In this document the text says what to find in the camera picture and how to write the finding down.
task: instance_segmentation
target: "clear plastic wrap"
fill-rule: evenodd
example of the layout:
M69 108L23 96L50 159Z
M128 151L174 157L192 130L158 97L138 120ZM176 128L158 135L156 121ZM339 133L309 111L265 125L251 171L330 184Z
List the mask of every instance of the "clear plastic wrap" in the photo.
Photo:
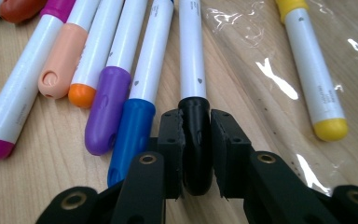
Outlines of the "clear plastic wrap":
M274 0L202 1L202 15L252 98L273 148L310 188L330 195L338 185L358 186L358 1L307 3L350 129L348 136L336 142L322 141L312 130Z

